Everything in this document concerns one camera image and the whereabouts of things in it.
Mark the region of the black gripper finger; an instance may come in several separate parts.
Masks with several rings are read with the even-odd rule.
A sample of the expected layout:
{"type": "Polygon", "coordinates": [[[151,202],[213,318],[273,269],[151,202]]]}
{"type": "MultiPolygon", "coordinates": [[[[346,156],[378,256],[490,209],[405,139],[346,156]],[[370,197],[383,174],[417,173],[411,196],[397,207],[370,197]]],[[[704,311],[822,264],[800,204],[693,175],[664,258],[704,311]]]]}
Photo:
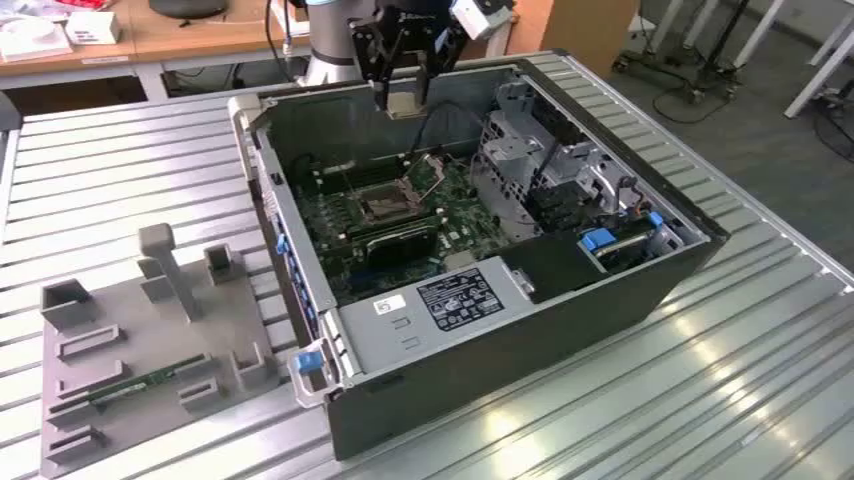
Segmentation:
{"type": "Polygon", "coordinates": [[[351,38],[363,79],[374,92],[379,110],[389,105],[390,80],[399,55],[399,26],[395,20],[353,20],[351,38]]]}
{"type": "Polygon", "coordinates": [[[439,36],[415,50],[418,73],[415,100],[419,106],[427,104],[430,83],[444,73],[454,70],[462,51],[469,42],[464,28],[448,28],[439,36]]]}

